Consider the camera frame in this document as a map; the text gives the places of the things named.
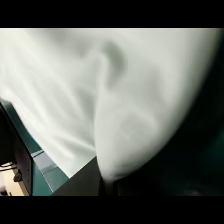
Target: white cloth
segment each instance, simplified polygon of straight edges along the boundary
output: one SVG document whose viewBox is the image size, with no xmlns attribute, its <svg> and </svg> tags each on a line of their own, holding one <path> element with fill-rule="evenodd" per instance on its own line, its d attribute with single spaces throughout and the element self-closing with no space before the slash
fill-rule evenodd
<svg viewBox="0 0 224 224">
<path fill-rule="evenodd" d="M 0 96 L 67 174 L 105 180 L 158 153 L 184 119 L 219 29 L 1 29 Z"/>
</svg>

